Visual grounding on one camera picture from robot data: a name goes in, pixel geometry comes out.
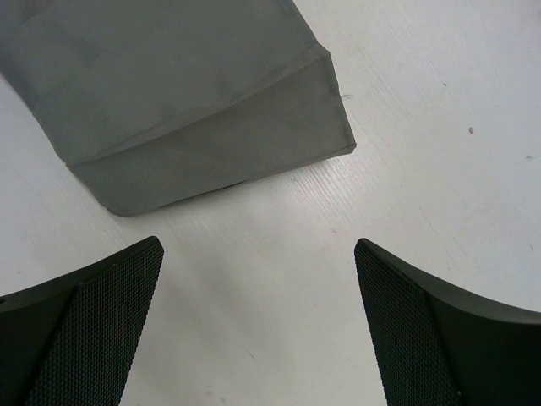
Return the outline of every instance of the gray fabric box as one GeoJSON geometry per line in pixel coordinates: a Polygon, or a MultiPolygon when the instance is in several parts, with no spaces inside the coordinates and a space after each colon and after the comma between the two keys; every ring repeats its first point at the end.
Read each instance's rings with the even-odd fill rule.
{"type": "Polygon", "coordinates": [[[70,171],[128,216],[351,152],[290,0],[3,0],[0,69],[70,171]]]}

